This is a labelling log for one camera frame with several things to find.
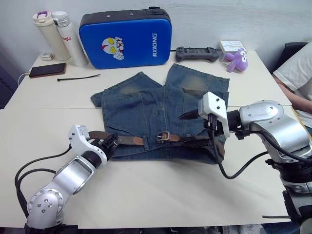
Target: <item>water bottle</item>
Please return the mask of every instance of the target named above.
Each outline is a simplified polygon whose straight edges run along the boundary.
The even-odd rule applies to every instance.
[[[77,34],[75,33],[74,26],[68,18],[66,11],[55,11],[52,17],[57,25],[58,32],[63,38],[74,64],[77,67],[83,67],[88,64],[88,60],[83,52]]]
[[[60,61],[69,59],[70,54],[54,24],[51,12],[38,12],[33,15],[33,21],[51,47],[55,57]]]

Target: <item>bottle cap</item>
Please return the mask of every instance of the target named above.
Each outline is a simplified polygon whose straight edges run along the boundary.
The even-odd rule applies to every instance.
[[[66,27],[70,24],[66,11],[55,11],[52,13],[52,17],[58,27]]]
[[[43,27],[54,23],[51,12],[41,11],[33,15],[34,24]]]

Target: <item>blue jeans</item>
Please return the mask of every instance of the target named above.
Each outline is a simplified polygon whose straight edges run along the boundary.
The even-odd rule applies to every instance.
[[[192,159],[216,163],[208,146],[189,148],[177,143],[156,143],[159,132],[180,137],[207,136],[203,119],[178,117],[198,108],[198,101],[211,91],[227,103],[229,80],[174,64],[166,84],[150,79],[143,72],[91,97],[102,107],[105,131],[144,139],[144,146],[119,145],[114,160]]]

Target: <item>person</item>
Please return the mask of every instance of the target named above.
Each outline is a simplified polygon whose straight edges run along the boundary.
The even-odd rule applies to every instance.
[[[272,74],[312,136],[312,43],[308,43]]]

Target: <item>black cable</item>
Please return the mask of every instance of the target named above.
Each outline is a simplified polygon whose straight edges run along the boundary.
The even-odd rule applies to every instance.
[[[16,184],[16,194],[18,196],[18,200],[19,200],[19,204],[26,216],[26,218],[28,217],[29,213],[27,211],[27,201],[25,200],[25,197],[22,193],[22,191],[20,190],[20,184],[22,182],[22,180],[29,174],[33,173],[33,172],[51,172],[51,173],[56,173],[56,171],[54,170],[50,170],[50,169],[46,169],[46,168],[38,168],[38,169],[33,169],[30,171],[25,172],[17,181]]]
[[[227,175],[225,170],[224,170],[224,168],[223,168],[223,166],[222,166],[221,156],[219,155],[218,150],[216,148],[216,144],[215,144],[215,131],[214,130],[211,131],[210,137],[211,137],[212,142],[213,142],[214,154],[215,154],[216,160],[218,162],[219,168],[220,168],[222,174],[224,175],[224,177],[226,177],[227,179],[234,179],[234,178],[238,177],[253,161],[255,161],[257,158],[259,158],[259,157],[261,157],[263,155],[268,154],[268,151],[265,151],[265,152],[262,152],[262,153],[260,153],[260,154],[258,154],[256,156],[254,156],[248,162],[246,162],[245,165],[242,166],[242,168],[239,169],[234,175]]]
[[[26,201],[26,199],[25,199],[25,197],[24,197],[24,195],[22,193],[18,193],[18,187],[17,187],[18,186],[18,181],[19,181],[19,175],[22,172],[22,170],[24,170],[27,166],[29,166],[30,164],[32,164],[34,162],[38,162],[38,161],[45,160],[45,159],[50,159],[50,158],[63,156],[64,154],[68,153],[71,150],[71,148],[72,148],[71,145],[69,145],[68,149],[65,152],[63,152],[63,153],[61,153],[59,155],[48,156],[48,157],[41,157],[41,158],[35,159],[35,160],[31,161],[31,162],[26,163],[24,166],[22,166],[18,170],[18,172],[15,175],[14,184],[15,184],[15,187],[16,187],[16,190],[17,190],[17,196],[18,196],[18,200],[19,200],[20,206],[22,207],[24,213],[28,213],[27,212],[27,201]]]
[[[287,152],[286,150],[282,149],[279,147],[269,136],[267,133],[263,131],[250,131],[250,133],[256,133],[256,134],[261,134],[274,148],[276,148],[279,152],[282,152],[284,155],[291,157],[292,159],[298,160],[300,162],[305,162],[305,163],[312,163],[312,159],[306,159],[306,158],[301,158],[295,154],[292,154],[290,152]]]
[[[67,154],[67,153],[71,150],[71,148],[72,148],[71,145],[69,145],[68,149],[67,149],[65,152],[63,152],[63,153],[61,153],[61,154],[59,154],[59,155],[53,155],[53,156],[49,156],[49,157],[41,157],[41,158],[37,158],[37,159],[35,159],[35,160],[31,161],[31,162],[26,163],[24,166],[22,166],[22,167],[19,169],[19,171],[18,171],[18,172],[16,173],[16,175],[15,175],[15,180],[14,180],[15,187],[16,187],[16,185],[17,185],[17,182],[18,182],[20,173],[22,172],[22,170],[24,170],[24,169],[25,169],[26,167],[28,167],[30,164],[32,164],[32,163],[34,163],[34,162],[41,161],[41,160],[45,160],[45,159],[50,159],[50,158],[55,158],[55,157],[63,156],[63,155],[65,155],[65,154]]]
[[[263,218],[291,218],[290,216],[267,216],[267,215],[263,215]]]

